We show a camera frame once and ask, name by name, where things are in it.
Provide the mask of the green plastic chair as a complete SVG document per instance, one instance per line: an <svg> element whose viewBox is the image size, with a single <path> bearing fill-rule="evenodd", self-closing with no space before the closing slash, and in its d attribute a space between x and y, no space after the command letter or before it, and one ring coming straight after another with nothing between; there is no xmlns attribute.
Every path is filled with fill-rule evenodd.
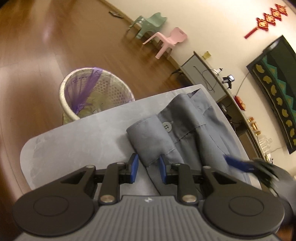
<svg viewBox="0 0 296 241"><path fill-rule="evenodd" d="M166 22L167 17L162 16L160 12L153 14L149 18L139 16L135 21L131 23L128 27L128 31L135 25L140 24L140 30L138 31L136 38L141 39L147 32L155 34L158 32L164 23Z"/></svg>

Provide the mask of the red fruit plate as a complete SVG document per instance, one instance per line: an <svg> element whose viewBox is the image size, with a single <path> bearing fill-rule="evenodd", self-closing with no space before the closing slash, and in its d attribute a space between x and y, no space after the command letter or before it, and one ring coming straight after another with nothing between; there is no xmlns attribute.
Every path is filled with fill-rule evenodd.
<svg viewBox="0 0 296 241"><path fill-rule="evenodd" d="M239 96L235 96L235 97L234 97L234 100L235 100L235 102L237 103L237 105L239 106L239 108L240 108L242 111L245 111L246 106L245 106L244 102L242 101L242 99L241 99Z"/></svg>

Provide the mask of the red knot decoration left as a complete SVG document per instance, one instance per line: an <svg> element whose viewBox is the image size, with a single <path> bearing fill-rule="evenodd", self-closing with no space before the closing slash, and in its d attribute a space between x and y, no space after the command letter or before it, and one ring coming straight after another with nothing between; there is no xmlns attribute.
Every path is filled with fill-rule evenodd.
<svg viewBox="0 0 296 241"><path fill-rule="evenodd" d="M268 32L269 26L276 26L277 21L282 21L282 16L288 16L287 6L275 4L274 8L270 8L270 13L263 13L263 18L256 18L256 27L244 36L244 39L248 39L257 30L263 30Z"/></svg>

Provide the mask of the gold ornament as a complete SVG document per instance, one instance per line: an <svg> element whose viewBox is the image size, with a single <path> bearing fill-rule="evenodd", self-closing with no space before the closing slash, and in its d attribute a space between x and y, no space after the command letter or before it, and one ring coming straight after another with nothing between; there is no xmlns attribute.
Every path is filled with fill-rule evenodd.
<svg viewBox="0 0 296 241"><path fill-rule="evenodd" d="M260 130L257 122L255 121L254 117L250 116L248 118L248 123L256 136L261 134L261 130Z"/></svg>

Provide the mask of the yellow cup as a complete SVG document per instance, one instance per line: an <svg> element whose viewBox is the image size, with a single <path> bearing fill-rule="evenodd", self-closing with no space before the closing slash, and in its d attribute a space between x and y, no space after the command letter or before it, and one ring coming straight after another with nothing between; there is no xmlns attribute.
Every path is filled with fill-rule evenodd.
<svg viewBox="0 0 296 241"><path fill-rule="evenodd" d="M208 51L206 51L202 57L206 60L211 57L211 54Z"/></svg>

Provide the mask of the white phone charger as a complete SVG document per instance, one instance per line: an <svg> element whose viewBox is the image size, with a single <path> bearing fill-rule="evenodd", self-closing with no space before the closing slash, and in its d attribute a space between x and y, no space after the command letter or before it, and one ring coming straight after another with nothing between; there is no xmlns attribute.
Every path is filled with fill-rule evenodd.
<svg viewBox="0 0 296 241"><path fill-rule="evenodd" d="M219 75L219 73L223 71L223 68L213 69L212 71Z"/></svg>

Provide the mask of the remote on floor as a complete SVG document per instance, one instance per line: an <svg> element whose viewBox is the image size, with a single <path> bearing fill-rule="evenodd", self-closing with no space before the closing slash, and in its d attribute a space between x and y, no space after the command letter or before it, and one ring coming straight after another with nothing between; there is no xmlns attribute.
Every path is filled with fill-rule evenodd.
<svg viewBox="0 0 296 241"><path fill-rule="evenodd" d="M116 17L116 18L120 18L120 19L123 19L124 17L117 13L117 12L114 12L114 11L109 11L109 13L113 16L113 17Z"/></svg>

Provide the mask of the long TV cabinet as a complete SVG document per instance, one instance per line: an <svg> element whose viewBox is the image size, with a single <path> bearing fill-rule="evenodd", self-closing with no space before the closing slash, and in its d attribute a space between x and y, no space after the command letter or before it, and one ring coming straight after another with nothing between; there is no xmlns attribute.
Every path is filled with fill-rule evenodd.
<svg viewBox="0 0 296 241"><path fill-rule="evenodd" d="M228 74L222 71L217 75L212 71L213 69L196 52L193 52L192 56L179 66L181 73L192 84L201 84L208 90L234 129L248 157L250 159L262 158L267 162L271 162L271 153L267 155L263 153L258 136L251 129L244 111L235 102L231 89L228 89L228 84L222 84L222 78L228 76Z"/></svg>

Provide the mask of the wall television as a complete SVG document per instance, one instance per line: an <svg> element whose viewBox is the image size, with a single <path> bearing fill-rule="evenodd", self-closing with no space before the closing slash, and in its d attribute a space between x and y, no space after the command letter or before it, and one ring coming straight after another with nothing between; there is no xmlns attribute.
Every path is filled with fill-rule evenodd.
<svg viewBox="0 0 296 241"><path fill-rule="evenodd" d="M247 65L280 125L288 152L295 151L295 51L278 37Z"/></svg>

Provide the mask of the grey trousers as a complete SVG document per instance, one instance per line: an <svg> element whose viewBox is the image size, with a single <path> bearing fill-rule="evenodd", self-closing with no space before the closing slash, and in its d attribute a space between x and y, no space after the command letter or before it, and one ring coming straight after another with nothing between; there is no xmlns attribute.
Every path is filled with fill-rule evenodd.
<svg viewBox="0 0 296 241"><path fill-rule="evenodd" d="M176 186L161 180L160 155L194 170L210 166L260 187L253 175L226 163L226 155L241 160L248 156L222 110L202 89L177 95L160 113L131 125L127 135L160 195L177 194Z"/></svg>

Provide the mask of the woven waste basket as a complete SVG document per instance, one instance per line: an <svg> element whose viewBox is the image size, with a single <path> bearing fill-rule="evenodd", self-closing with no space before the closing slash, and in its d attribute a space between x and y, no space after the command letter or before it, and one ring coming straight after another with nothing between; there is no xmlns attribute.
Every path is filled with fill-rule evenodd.
<svg viewBox="0 0 296 241"><path fill-rule="evenodd" d="M70 72L59 88L63 125L135 101L128 85L113 73L86 67Z"/></svg>

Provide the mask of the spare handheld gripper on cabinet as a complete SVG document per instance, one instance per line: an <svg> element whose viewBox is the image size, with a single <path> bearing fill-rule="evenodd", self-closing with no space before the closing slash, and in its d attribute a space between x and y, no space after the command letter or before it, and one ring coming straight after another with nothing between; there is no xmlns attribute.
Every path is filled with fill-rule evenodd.
<svg viewBox="0 0 296 241"><path fill-rule="evenodd" d="M235 81L235 78L233 75L228 75L222 78L222 84L228 84L228 89L232 88L232 82L234 81Z"/></svg>

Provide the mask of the glass cups cluster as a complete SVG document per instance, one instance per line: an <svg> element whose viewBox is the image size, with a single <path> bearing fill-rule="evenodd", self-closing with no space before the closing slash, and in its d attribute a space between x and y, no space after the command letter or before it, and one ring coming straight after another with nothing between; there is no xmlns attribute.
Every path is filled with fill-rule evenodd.
<svg viewBox="0 0 296 241"><path fill-rule="evenodd" d="M271 143L273 142L271 138L268 138L264 135L259 135L258 136L258 141L260 148L262 149L263 153L265 155L271 153Z"/></svg>

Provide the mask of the pink plastic chair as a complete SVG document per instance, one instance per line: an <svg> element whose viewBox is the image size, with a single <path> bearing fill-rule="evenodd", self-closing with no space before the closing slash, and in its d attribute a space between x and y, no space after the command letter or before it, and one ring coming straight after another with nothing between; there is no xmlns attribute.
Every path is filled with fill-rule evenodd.
<svg viewBox="0 0 296 241"><path fill-rule="evenodd" d="M155 56L155 58L157 58L157 59L160 59L161 56L167 51L167 49L170 49L170 52L168 54L168 58L169 58L170 54L171 54L172 50L175 48L175 46L178 43L184 42L188 38L187 34L184 31L182 31L179 27L175 27L171 31L169 37L166 37L161 32L156 32L149 39L147 39L143 43L143 45L147 44L149 41L151 41L155 37L157 37L163 44L161 49L158 51L158 53Z"/></svg>

